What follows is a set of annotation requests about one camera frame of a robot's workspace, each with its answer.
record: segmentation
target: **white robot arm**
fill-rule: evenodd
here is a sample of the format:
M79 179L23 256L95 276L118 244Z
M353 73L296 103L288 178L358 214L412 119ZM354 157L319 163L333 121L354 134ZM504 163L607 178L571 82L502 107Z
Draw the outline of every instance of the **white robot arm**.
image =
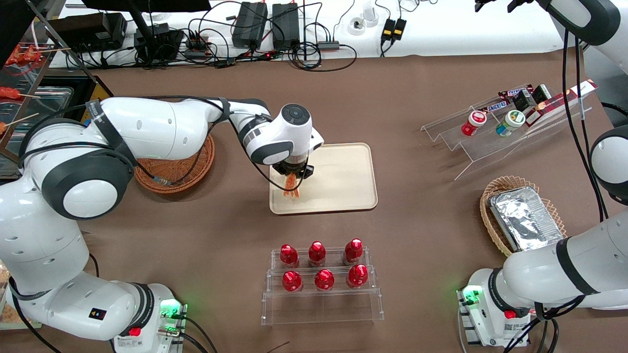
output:
M233 124L251 161L306 178L323 143L297 104L271 119L259 100L142 98L88 102L92 123L47 119L25 137L23 176L0 186L0 259L12 278L8 303L30 318L86 339L113 340L118 353L168 352L167 327L181 305L159 284L106 281L84 273L89 252L77 220L110 212L137 158L196 153L214 124Z
M476 0L476 11L493 0ZM534 0L513 0L509 12ZM628 56L626 0L536 0L579 39L596 46L625 72ZM628 126L592 146L592 171L616 201L628 205ZM583 234L541 249L514 253L503 268L481 269L458 292L468 320L467 340L507 347L530 322L530 310L578 307L628 308L628 210ZM524 338L517 345L525 345Z

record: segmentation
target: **wicker basket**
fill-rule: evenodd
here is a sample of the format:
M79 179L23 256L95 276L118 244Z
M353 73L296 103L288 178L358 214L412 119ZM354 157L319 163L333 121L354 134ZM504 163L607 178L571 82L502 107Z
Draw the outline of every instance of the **wicker basket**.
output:
M490 182L486 186L486 189L484 189L484 193L480 198L480 213L482 214L482 221L484 221L484 225L489 231L490 238L493 239L497 248L506 256L510 256L513 249L511 249L508 239L499 227L493 213L490 211L489 198L495 194L521 187L533 187L534 191L537 193L539 192L539 188L536 187L535 184L525 180L524 178L511 175L502 176ZM554 218L554 221L556 222L560 232L563 234L563 237L567 237L565 226L558 215L558 211L556 211L556 207L554 207L554 205L552 205L552 203L545 198L541 198L541 201L543 201L543 205L545 205L545 208L550 212L549 214L552 218Z
M201 150L184 160L166 161L166 160L138 160L151 174L175 182L186 175L192 168L192 171L180 182L174 183L170 186L156 183L153 179L147 176L138 167L135 168L135 178L138 182L148 190L155 193L175 193L192 187L198 183L209 171L209 168L214 162L214 140L211 136L207 135L205 143Z

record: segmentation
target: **brown table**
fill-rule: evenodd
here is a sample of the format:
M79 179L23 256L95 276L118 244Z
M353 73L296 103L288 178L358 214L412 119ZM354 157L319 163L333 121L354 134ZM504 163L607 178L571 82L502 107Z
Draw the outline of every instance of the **brown table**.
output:
M324 67L338 65L325 62ZM552 200L569 235L597 223L593 191L568 129L459 181L461 153L432 143L422 125L523 83L561 87L561 53L477 57L360 59L347 70L308 73L283 63L233 68L98 72L116 95L257 97L275 114L285 103L307 107L327 143L371 146L379 205L368 212L280 217L268 184L230 127L215 129L216 159L193 190L164 198L133 181L118 208L81 223L108 280L163 283L190 305L221 353L461 352L455 290L505 257L490 241L478 201L495 177L518 175ZM569 86L575 79L569 80ZM587 114L591 140L611 128L596 97ZM551 166L540 169L539 166ZM621 207L608 202L610 213ZM261 327L261 290L269 253L314 239L341 246L360 237L372 249L386 319ZM625 352L624 312L575 310L561 317L557 352ZM518 352L536 350L534 344ZM43 328L64 353L110 352L106 342ZM201 339L194 329L190 332ZM187 347L187 352L195 352ZM499 352L474 348L470 352ZM48 352L27 331L0 333L0 352Z

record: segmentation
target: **red emergency stop button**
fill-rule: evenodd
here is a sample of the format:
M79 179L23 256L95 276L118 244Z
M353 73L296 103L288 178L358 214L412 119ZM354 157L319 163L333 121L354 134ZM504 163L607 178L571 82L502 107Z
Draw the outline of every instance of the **red emergency stop button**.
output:
M514 312L513 310L506 310L506 311L504 311L504 316L506 318L516 318L517 317L517 313Z
M129 336L137 337L142 333L142 329L139 327L133 327L129 330Z

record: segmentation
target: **acrylic stand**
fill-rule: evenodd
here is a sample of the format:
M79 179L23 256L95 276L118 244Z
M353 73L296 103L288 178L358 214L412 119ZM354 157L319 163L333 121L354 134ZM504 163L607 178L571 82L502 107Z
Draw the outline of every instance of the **acrylic stand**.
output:
M552 90L549 90L549 92L552 96L555 95ZM506 113L516 109L511 102L501 109L488 113L487 122L478 128L473 136L467 136L462 133L461 127L467 122L468 116L472 111L499 102L501 102L501 99L495 96L476 103L468 109L421 127L421 131L425 131L432 141L436 142L442 139L450 151L462 149L468 156L470 163L454 180L503 160L514 152L549 138L568 126L567 116L563 112L561 116L555 119L552 118L552 121L547 124L541 122L540 125L535 124L530 127L524 124L519 129L513 131L510 136L503 138L495 132L495 127L503 121ZM585 112L590 109L590 107L585 105ZM571 107L570 111L573 119L580 117L580 110L577 104Z
M369 279L356 289L350 289L346 284L350 266L342 262L343 253L342 247L327 248L325 267L317 268L308 263L308 250L300 249L300 267L288 269L279 260L279 250L273 250L262 294L262 326L384 320L381 289L368 248L364 248L359 263L368 267ZM323 268L330 270L335 278L330 291L318 291L314 285L314 276ZM286 271L299 272L303 280L302 291L290 293L283 288L281 279Z

